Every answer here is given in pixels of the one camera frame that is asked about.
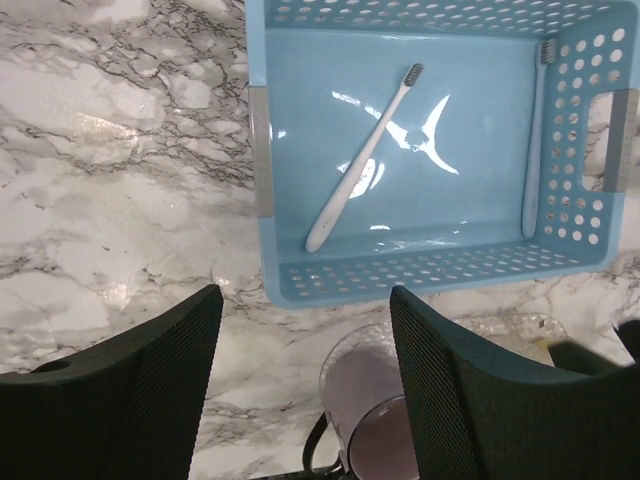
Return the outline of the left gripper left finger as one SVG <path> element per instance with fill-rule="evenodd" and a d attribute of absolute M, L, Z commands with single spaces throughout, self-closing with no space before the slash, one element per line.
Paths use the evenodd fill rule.
<path fill-rule="evenodd" d="M 3 374 L 2 478 L 188 478 L 223 303 L 208 285 L 90 348 Z"/>

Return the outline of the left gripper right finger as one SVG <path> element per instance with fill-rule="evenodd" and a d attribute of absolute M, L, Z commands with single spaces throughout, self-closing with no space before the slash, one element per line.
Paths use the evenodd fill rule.
<path fill-rule="evenodd" d="M 635 479 L 639 367 L 572 341 L 550 364 L 442 316 L 403 287 L 393 337 L 423 479 Z"/>

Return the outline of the clear textured round tray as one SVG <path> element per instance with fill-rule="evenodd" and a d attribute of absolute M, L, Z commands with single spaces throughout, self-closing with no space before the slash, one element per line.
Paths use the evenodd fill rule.
<path fill-rule="evenodd" d="M 485 338 L 508 337 L 534 343 L 558 341 L 567 337 L 564 327 L 542 313 L 499 313 L 456 317 L 453 322 Z"/>

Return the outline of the purple translucent cup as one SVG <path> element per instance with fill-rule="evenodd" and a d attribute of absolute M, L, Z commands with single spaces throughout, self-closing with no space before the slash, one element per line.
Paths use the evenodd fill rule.
<path fill-rule="evenodd" d="M 305 443 L 302 463 L 314 479 L 418 479 L 417 460 L 391 325 L 360 327 L 331 349 L 320 369 L 324 413 Z M 331 426 L 333 465 L 315 468 L 317 444 Z"/>

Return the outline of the blue plastic basket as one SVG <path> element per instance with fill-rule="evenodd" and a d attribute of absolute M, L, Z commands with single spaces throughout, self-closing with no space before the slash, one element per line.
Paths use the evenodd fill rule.
<path fill-rule="evenodd" d="M 371 301 L 603 270 L 618 251 L 639 97 L 635 1 L 249 1 L 268 299 Z M 521 215 L 538 45 L 536 231 Z M 409 68 L 424 70 L 315 253 L 311 227 Z"/>

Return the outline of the yellow toothpaste tube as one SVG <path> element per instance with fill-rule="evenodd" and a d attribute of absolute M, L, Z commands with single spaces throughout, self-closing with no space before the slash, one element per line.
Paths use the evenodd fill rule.
<path fill-rule="evenodd" d="M 550 348 L 553 348 L 556 345 L 559 344 L 563 344 L 564 340 L 560 340 L 560 339 L 537 339 L 533 342 L 533 344 L 542 349 L 542 350 L 549 350 Z"/>

